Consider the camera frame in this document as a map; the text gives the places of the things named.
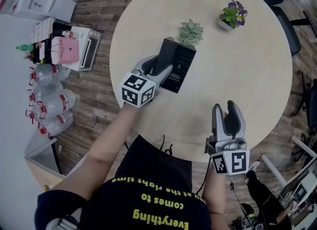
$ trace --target sleeve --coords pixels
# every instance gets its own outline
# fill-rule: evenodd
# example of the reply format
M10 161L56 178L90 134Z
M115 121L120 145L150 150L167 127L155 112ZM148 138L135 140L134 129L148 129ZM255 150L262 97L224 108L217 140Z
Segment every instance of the sleeve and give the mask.
M34 216L35 229L45 230L53 219L71 215L85 204L87 201L75 193L65 190L46 191L38 196L38 206Z

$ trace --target white box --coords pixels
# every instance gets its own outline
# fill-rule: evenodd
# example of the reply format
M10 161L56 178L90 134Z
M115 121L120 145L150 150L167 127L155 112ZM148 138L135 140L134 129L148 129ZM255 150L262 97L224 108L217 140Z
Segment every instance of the white box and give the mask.
M153 99L155 82L127 73L120 83L120 96L125 102L141 107L149 100Z
M72 0L19 0L12 15L41 21L55 17L70 22L75 5Z
M222 151L211 155L217 174L237 175L248 172L250 150Z

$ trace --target black t-shirt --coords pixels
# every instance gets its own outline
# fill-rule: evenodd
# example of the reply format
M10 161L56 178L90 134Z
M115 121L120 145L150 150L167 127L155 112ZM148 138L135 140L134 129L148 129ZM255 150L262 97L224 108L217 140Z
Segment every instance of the black t-shirt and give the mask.
M81 230L211 229L210 213L201 197L161 183L148 178L114 178L88 202L72 192L47 191L38 197L36 229L44 230L51 220L71 215L78 208L82 208Z

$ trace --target white sticker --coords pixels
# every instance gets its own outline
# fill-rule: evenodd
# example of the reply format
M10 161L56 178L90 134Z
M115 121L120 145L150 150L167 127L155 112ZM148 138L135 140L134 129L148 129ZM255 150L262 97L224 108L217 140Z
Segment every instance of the white sticker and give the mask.
M39 48L40 48L39 53L40 53L40 61L41 61L42 59L45 58L45 42L41 43Z

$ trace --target purple flower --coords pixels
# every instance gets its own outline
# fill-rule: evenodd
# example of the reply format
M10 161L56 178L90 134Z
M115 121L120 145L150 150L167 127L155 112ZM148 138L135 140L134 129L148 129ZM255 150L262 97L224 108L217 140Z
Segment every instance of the purple flower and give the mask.
M240 3L240 2L238 2L238 1L236 1L236 3L237 3L237 5L238 5L238 8L240 8L240 9L244 9L244 7L243 7L243 5Z
M244 25L245 20L244 20L244 18L243 18L243 16L241 14L236 16L236 23L238 25L242 25L242 26Z
M231 7L231 6L237 7L237 6L236 6L236 3L233 3L233 2L230 2L230 3L228 4L228 8Z
M248 12L245 9L242 9L239 11L238 15L242 15L243 17L246 17Z

